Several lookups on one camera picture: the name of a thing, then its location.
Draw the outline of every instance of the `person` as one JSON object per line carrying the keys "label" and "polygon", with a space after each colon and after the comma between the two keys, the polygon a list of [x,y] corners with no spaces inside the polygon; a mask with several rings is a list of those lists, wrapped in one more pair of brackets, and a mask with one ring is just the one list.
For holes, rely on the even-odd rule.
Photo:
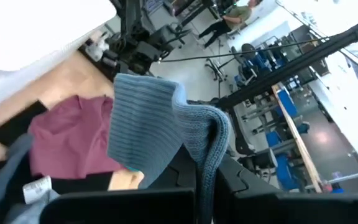
{"label": "person", "polygon": [[250,17],[252,9],[258,6],[262,1],[263,0],[249,0],[248,6],[237,6],[223,16],[223,20],[210,25],[198,36],[198,39],[201,39],[211,32],[214,32],[213,36],[204,44],[204,48],[210,46],[220,35],[238,29],[238,27],[245,23]]}

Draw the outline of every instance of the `black cable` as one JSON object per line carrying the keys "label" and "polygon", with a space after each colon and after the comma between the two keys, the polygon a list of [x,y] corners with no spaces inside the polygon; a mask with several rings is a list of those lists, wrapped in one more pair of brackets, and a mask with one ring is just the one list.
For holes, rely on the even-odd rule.
{"label": "black cable", "polygon": [[[314,36],[316,35],[320,35],[320,34],[323,34],[325,35],[324,33],[322,33],[320,30],[317,29],[317,27],[315,26],[315,24],[312,24],[310,23],[309,21],[307,21],[306,19],[304,18],[301,18],[301,16],[297,15],[296,13],[294,13],[293,11],[287,9],[283,4],[281,4],[280,2],[278,2],[277,0],[275,1],[276,4],[278,4],[280,7],[282,7],[284,10],[286,10],[288,13],[290,13],[295,19],[297,19],[298,21],[300,21],[302,24],[304,24],[305,26],[308,26],[310,28],[310,30],[314,31],[315,34],[312,34]],[[353,55],[353,57],[356,57],[358,58],[358,56],[356,54],[354,54],[353,52],[351,52],[350,50],[347,50],[348,46],[344,47],[344,50],[346,52],[341,52],[340,50],[340,53],[343,54],[343,56],[345,56],[347,59],[349,59],[350,61],[354,62],[357,66],[358,66],[358,63],[356,61],[354,61],[353,59],[351,59],[349,56],[347,56],[346,54],[350,54],[350,55]]]}
{"label": "black cable", "polygon": [[319,40],[326,40],[326,39],[333,38],[333,37],[335,37],[335,36],[337,36],[337,35],[332,35],[332,36],[330,36],[330,37],[323,37],[323,38],[318,38],[318,39],[313,39],[313,40],[306,40],[306,41],[301,41],[301,42],[295,42],[295,43],[293,43],[293,44],[286,44],[286,45],[281,45],[281,46],[276,46],[276,47],[269,47],[269,48],[267,48],[267,49],[249,50],[249,51],[246,51],[246,52],[236,52],[236,53],[222,54],[222,55],[212,55],[212,56],[202,56],[202,57],[190,57],[190,58],[173,59],[173,60],[162,60],[162,61],[160,61],[160,62],[183,62],[183,61],[187,61],[187,60],[207,59],[207,58],[225,57],[225,56],[232,56],[232,55],[242,55],[242,54],[260,52],[260,51],[266,51],[266,50],[280,49],[280,48],[283,48],[283,47],[290,47],[290,46],[294,46],[294,45],[298,45],[298,44],[305,44],[305,43],[310,43],[310,42],[319,41]]}
{"label": "black cable", "polygon": [[[218,55],[221,54],[221,39],[218,39]],[[218,80],[218,97],[220,98],[221,97],[221,81]]]}

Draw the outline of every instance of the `black bar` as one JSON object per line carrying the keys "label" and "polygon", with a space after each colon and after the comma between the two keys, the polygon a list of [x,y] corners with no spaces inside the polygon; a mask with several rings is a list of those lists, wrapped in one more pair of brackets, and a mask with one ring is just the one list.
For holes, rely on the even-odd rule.
{"label": "black bar", "polygon": [[198,9],[196,9],[194,12],[192,12],[189,16],[187,16],[181,23],[180,25],[182,27],[185,27],[187,24],[189,24],[196,16],[198,16],[202,11],[204,11],[204,9],[206,9],[207,6],[205,6],[204,4],[201,5]]}
{"label": "black bar", "polygon": [[234,108],[229,108],[227,110],[227,113],[229,113],[229,117],[232,121],[231,123],[233,124],[234,135],[236,136],[236,151],[239,154],[247,155],[247,156],[255,154],[254,151],[249,149],[248,143],[244,138],[244,136],[242,135],[240,123],[239,120],[237,119],[237,115],[236,112],[234,111]]}
{"label": "black bar", "polygon": [[219,13],[218,12],[214,12],[214,10],[211,7],[208,7],[208,10],[212,14],[214,19],[219,19]]}
{"label": "black bar", "polygon": [[332,37],[325,43],[317,46],[315,49],[292,60],[283,67],[278,68],[276,71],[261,77],[250,85],[237,90],[229,96],[221,98],[216,106],[222,110],[228,110],[246,99],[253,98],[271,89],[272,85],[294,76],[297,72],[311,65],[313,62],[325,58],[328,55],[331,55],[357,41],[358,24],[341,34]]}
{"label": "black bar", "polygon": [[177,11],[175,11],[175,16],[179,16],[187,7],[191,5],[195,0],[189,0],[184,4],[182,7],[180,7]]}
{"label": "black bar", "polygon": [[221,66],[218,67],[218,69],[223,68],[223,66],[227,65],[228,63],[230,63],[230,62],[233,61],[234,59],[236,59],[236,58],[233,57],[232,59],[228,60],[227,62],[224,62]]}
{"label": "black bar", "polygon": [[[310,26],[310,24],[308,24],[307,22],[305,22],[305,21],[303,21],[302,19],[300,19],[300,18],[299,18],[300,16],[299,16],[298,14],[296,14],[295,12],[292,12],[292,11],[288,10],[285,6],[281,6],[281,7],[282,7],[283,9],[285,9],[288,13],[290,13],[293,17],[295,17],[295,19],[298,19],[298,21],[300,21],[302,24],[304,24],[305,26],[309,26],[309,29],[316,33],[316,35],[310,33],[311,35],[313,35],[313,36],[315,36],[315,37],[317,37],[317,38],[322,38],[322,37],[323,37],[323,36],[320,35],[320,34],[323,34],[321,31],[315,30],[313,27]],[[357,63],[355,60],[353,60],[352,58],[350,58],[349,56],[347,56],[347,54],[351,54],[351,55],[353,55],[353,56],[355,56],[355,57],[357,57],[357,58],[358,58],[358,56],[354,55],[354,53],[348,51],[347,49],[344,49],[344,50],[345,50],[346,52],[341,52],[341,53],[343,54],[343,56],[345,56],[348,60],[350,60],[351,62],[353,62],[355,65],[358,66],[358,63]]]}

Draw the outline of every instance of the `white label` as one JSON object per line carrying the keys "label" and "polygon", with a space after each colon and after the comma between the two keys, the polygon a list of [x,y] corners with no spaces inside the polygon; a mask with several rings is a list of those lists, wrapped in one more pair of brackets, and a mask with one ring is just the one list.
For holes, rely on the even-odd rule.
{"label": "white label", "polygon": [[25,184],[23,186],[24,201],[26,204],[36,202],[49,190],[52,190],[50,176]]}

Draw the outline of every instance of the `white wall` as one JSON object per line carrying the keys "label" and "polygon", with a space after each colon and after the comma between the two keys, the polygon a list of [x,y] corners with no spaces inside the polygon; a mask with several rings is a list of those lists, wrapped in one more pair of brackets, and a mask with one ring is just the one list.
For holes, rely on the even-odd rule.
{"label": "white wall", "polygon": [[[240,0],[237,2],[238,6],[246,6],[248,5],[248,0]],[[266,17],[271,12],[276,9],[278,5],[275,3],[274,0],[264,0],[262,1],[257,7],[252,10],[251,16],[248,18],[247,22],[250,24],[251,22],[255,21],[256,18],[259,19]]]}
{"label": "white wall", "polygon": [[253,43],[256,39],[262,37],[271,30],[274,30],[284,22],[288,22],[290,30],[294,30],[301,26],[300,22],[286,10],[276,5],[274,1],[268,1],[268,3],[269,5],[264,6],[264,10],[259,12],[260,19],[257,19],[254,23],[241,30],[239,35],[234,36],[234,40],[227,41],[229,46],[234,46],[239,50],[244,43]]}
{"label": "white wall", "polygon": [[255,39],[254,41],[251,42],[251,44],[257,48],[258,45],[260,45],[261,43],[269,40],[268,44],[272,43],[273,41],[276,40],[276,38],[272,38],[272,37],[277,37],[277,38],[281,38],[284,35],[287,35],[288,33],[290,33],[292,30],[290,29],[290,26],[288,25],[288,22],[285,21],[282,24],[280,24],[278,27],[266,32],[264,35],[258,37],[257,39]]}

